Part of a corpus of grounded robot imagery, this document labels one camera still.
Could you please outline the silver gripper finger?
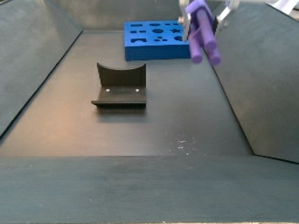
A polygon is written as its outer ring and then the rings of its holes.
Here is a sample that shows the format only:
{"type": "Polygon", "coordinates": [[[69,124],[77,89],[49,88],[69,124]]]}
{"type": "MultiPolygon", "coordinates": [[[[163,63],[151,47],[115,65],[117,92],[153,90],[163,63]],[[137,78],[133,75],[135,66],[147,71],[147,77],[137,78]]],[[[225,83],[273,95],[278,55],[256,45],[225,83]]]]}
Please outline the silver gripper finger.
{"type": "Polygon", "coordinates": [[[191,14],[187,12],[187,6],[190,5],[190,0],[179,0],[179,7],[182,11],[182,15],[178,18],[178,23],[182,25],[183,28],[183,35],[182,40],[189,40],[190,35],[190,27],[191,27],[191,14]]]}
{"type": "Polygon", "coordinates": [[[239,7],[241,0],[226,0],[226,7],[222,13],[215,17],[214,20],[214,32],[221,30],[222,22],[226,16],[239,7]]]}

